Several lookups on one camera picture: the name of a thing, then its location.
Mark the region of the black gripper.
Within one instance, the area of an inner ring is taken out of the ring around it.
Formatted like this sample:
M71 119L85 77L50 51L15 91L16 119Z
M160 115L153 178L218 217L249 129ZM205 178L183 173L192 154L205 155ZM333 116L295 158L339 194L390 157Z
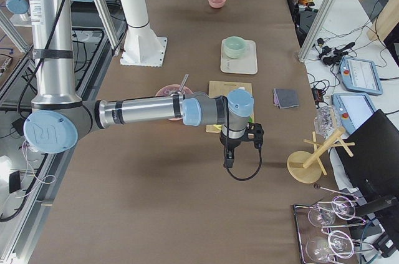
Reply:
M232 168L234 165L234 150L238 147L241 142L249 142L249 137L244 134L238 139L232 139L227 137L223 133L220 133L219 140L224 146L224 168Z

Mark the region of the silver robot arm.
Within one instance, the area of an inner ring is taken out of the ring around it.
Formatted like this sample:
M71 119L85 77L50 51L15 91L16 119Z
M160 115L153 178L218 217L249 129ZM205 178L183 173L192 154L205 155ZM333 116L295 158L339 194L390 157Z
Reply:
M250 123L254 99L243 89L215 98L177 93L107 102L85 102L75 90L70 0L29 0L37 95L24 122L24 136L37 150L58 154L79 139L111 125L181 118L185 125L220 125L224 166L233 166L241 142L262 145L262 130Z

